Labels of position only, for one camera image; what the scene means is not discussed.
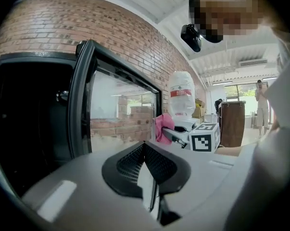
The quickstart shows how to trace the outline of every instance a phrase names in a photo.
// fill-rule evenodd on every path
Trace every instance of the plastic bag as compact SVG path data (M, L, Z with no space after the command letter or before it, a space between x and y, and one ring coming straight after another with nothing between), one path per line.
M168 81L168 112L172 118L191 118L195 111L195 85L191 75L185 71L174 72Z

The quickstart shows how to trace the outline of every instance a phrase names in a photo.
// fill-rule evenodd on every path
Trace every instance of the ceiling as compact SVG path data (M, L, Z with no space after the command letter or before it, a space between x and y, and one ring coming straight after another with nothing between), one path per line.
M189 62L204 86L223 81L253 82L277 75L277 40L268 27L248 36L224 37L213 44L202 40L202 50L194 52L180 37L189 24L188 0L107 0L139 15L156 27ZM238 70L240 61L267 59L267 64Z

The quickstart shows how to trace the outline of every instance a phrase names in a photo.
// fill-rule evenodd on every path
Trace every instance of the ceiling light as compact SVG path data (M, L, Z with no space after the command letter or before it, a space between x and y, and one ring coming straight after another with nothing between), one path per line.
M268 78L263 78L262 80L270 80L270 79L276 79L277 77L268 77Z
M221 82L221 83L214 83L212 84L213 86L217 86L217 85L226 85L226 84L231 84L232 81L229 81L229 82Z

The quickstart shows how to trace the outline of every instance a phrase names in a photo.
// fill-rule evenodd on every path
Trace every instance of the white cube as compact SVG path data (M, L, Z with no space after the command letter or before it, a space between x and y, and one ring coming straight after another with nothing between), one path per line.
M214 153L220 141L220 126L218 123L201 123L189 133L192 151Z

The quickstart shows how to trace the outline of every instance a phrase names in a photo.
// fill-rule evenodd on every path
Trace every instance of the wooden cabinet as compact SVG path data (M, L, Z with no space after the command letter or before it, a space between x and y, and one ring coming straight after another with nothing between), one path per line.
M245 123L245 103L245 101L239 101L220 104L221 145L241 146Z

